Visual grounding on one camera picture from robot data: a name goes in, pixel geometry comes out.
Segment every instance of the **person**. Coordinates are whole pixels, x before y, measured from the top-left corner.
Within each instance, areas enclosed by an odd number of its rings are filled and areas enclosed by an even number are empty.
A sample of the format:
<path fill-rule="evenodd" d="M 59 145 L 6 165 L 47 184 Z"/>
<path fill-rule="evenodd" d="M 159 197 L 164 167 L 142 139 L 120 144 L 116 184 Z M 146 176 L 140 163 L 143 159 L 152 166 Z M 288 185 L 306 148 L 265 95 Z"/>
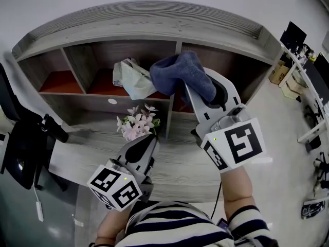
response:
<path fill-rule="evenodd" d="M 255 206 L 244 167 L 222 173 L 221 181 L 227 229 L 188 203 L 151 202 L 145 207 L 137 202 L 132 211 L 111 210 L 89 246 L 278 246 Z"/>

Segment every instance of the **flower bouquet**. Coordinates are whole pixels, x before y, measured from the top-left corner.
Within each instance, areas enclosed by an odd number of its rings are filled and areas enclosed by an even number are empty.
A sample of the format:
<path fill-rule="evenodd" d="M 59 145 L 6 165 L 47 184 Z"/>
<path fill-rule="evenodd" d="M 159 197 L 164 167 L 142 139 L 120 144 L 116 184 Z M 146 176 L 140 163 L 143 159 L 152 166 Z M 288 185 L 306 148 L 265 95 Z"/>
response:
<path fill-rule="evenodd" d="M 160 119 L 155 118 L 155 112 L 158 112 L 158 110 L 146 103 L 144 106 L 147 109 L 146 111 L 143 109 L 139 111 L 139 106 L 128 109 L 130 115 L 126 116 L 123 120 L 120 120 L 117 116 L 117 132 L 121 130 L 123 137 L 127 141 L 135 140 L 146 134 L 156 134 L 155 128 L 160 126 Z"/>

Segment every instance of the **white circle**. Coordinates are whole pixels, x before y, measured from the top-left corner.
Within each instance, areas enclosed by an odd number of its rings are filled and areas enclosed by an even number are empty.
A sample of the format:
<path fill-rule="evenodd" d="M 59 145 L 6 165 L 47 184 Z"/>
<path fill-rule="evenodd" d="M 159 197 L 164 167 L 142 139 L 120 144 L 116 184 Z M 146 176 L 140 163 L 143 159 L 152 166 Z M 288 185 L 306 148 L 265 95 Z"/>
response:
<path fill-rule="evenodd" d="M 117 104 L 117 101 L 115 99 L 108 99 L 107 100 L 110 104 Z"/>

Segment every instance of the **black cable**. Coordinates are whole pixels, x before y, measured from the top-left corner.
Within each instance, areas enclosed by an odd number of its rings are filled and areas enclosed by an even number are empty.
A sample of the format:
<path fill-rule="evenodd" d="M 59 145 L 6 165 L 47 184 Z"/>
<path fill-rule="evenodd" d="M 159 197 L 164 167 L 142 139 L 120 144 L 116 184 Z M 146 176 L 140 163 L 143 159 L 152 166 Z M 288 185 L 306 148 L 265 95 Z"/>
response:
<path fill-rule="evenodd" d="M 217 199 L 216 199 L 216 203 L 215 203 L 214 211 L 213 211 L 213 213 L 212 213 L 212 215 L 211 215 L 211 219 L 212 219 L 212 217 L 214 217 L 214 214 L 215 214 L 215 211 L 216 211 L 216 207 L 217 207 L 218 199 L 219 199 L 219 197 L 220 197 L 220 193 L 221 193 L 221 188 L 222 188 L 222 182 L 220 183 L 220 188 L 219 188 L 219 190 L 218 190 Z"/>

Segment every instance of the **person's left arm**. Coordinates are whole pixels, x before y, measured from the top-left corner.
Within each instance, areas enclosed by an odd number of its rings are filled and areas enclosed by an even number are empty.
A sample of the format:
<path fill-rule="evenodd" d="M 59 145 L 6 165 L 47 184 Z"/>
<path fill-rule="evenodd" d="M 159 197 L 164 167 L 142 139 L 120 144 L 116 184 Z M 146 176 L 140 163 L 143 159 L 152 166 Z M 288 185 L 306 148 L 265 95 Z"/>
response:
<path fill-rule="evenodd" d="M 131 208 L 128 207 L 124 211 L 119 212 L 115 209 L 111 210 L 104 218 L 97 229 L 97 245 L 115 245 L 118 233 L 125 229 Z"/>

